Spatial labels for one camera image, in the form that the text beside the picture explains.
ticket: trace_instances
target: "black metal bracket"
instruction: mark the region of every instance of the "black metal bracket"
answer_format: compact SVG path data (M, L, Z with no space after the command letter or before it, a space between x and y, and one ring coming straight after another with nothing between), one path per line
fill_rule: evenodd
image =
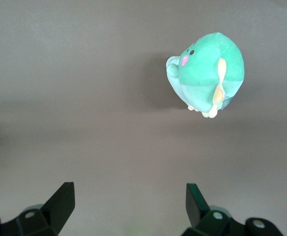
M211 210L194 183L186 187L186 211L192 227L182 236L283 236L268 220L249 218L242 225L222 211Z
M1 224L0 236L57 236L75 208L74 183L64 183L40 208Z

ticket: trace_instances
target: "gray surface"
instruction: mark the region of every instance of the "gray surface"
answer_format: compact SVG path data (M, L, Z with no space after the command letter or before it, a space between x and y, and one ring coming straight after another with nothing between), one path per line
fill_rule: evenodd
M246 77L208 119L165 62L216 31ZM0 217L65 181L77 204L61 236L178 236L187 182L287 235L287 1L0 1Z

